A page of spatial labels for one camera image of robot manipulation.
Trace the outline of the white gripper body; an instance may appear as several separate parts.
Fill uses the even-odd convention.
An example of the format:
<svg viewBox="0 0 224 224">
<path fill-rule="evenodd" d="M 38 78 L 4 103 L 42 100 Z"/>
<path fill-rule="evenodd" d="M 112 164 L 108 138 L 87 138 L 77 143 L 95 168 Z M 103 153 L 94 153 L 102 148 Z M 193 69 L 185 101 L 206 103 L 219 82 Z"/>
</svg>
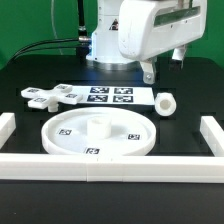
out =
<svg viewBox="0 0 224 224">
<path fill-rule="evenodd" d="M 207 0 L 124 0 L 118 46 L 125 58 L 144 61 L 203 36 Z"/>
</svg>

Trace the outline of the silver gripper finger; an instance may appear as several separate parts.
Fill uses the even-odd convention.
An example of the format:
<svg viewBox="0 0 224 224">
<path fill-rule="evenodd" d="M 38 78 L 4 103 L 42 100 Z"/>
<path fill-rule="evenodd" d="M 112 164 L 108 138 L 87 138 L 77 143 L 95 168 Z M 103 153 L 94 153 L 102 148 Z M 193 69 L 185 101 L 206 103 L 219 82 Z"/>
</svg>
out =
<svg viewBox="0 0 224 224">
<path fill-rule="evenodd" d="M 153 84 L 156 76 L 156 60 L 154 58 L 147 59 L 140 63 L 143 70 L 143 81 L 146 84 Z"/>
<path fill-rule="evenodd" d="M 183 67 L 186 51 L 187 51 L 186 45 L 181 45 L 174 49 L 173 55 L 170 60 L 171 69 L 181 69 Z"/>
</svg>

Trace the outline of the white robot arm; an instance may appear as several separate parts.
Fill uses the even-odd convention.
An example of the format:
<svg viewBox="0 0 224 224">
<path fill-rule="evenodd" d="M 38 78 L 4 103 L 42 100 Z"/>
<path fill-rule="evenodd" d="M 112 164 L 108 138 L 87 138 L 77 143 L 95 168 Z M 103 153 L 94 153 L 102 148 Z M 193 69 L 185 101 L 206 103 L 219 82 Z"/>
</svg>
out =
<svg viewBox="0 0 224 224">
<path fill-rule="evenodd" d="M 157 57 L 172 51 L 171 67 L 180 69 L 187 45 L 205 31 L 207 0 L 97 0 L 98 24 L 87 62 L 104 70 L 140 67 L 153 84 Z"/>
</svg>

